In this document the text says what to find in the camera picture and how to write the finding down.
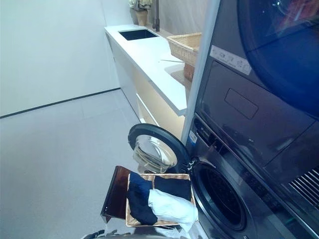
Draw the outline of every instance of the dryer door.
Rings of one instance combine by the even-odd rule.
[[[237,6],[242,44],[261,81],[319,117],[319,1],[239,0]]]
[[[170,132],[149,123],[136,124],[130,129],[129,144],[133,158],[144,169],[155,173],[181,172],[190,162],[184,145]]]

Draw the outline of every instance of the baseboard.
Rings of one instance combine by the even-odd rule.
[[[19,111],[19,112],[11,113],[11,114],[8,114],[8,115],[0,116],[0,119],[6,118],[6,117],[9,117],[9,116],[14,116],[14,115],[21,114],[21,113],[25,113],[25,112],[28,112],[28,111],[37,110],[37,109],[44,108],[44,107],[47,107],[47,106],[53,106],[53,105],[57,105],[57,104],[60,104],[60,103],[73,101],[73,100],[78,100],[78,99],[81,99],[81,98],[85,98],[85,97],[89,97],[89,96],[95,96],[95,95],[107,93],[107,92],[110,92],[110,91],[116,91],[116,90],[120,90],[120,89],[121,88],[115,88],[115,89],[111,89],[111,90],[107,90],[107,91],[100,91],[100,92],[97,92],[97,93],[92,93],[92,94],[88,94],[88,95],[84,95],[84,96],[74,97],[74,98],[70,98],[70,99],[67,99],[67,100],[50,103],[50,104],[47,104],[47,105],[37,106],[37,107],[30,108],[30,109],[27,109],[27,110],[24,110],[24,111]]]

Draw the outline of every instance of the stacked washer dryer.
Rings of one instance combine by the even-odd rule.
[[[222,0],[210,45],[186,146],[207,234],[319,238],[319,1]]]

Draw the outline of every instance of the faucet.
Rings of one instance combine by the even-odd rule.
[[[160,5],[159,5],[159,1],[160,0],[155,0],[156,1],[156,7],[155,7],[155,10],[156,10],[156,17],[153,16],[153,28],[156,30],[156,31],[160,31],[160,12],[159,12],[159,9],[160,9]]]

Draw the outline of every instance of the folded clothes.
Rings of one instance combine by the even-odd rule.
[[[137,184],[141,190],[143,197],[145,197],[146,200],[149,199],[150,189],[153,188],[152,181],[145,180],[139,174],[131,172],[130,182]]]
[[[191,182],[185,179],[162,178],[155,176],[154,187],[162,192],[172,194],[186,200],[191,199]]]
[[[138,220],[142,225],[153,225],[158,221],[157,217],[148,206],[148,198],[141,193],[140,186],[130,182],[127,192],[131,216]]]
[[[190,201],[151,189],[149,206],[159,220],[179,223],[188,232],[198,219],[198,210]]]

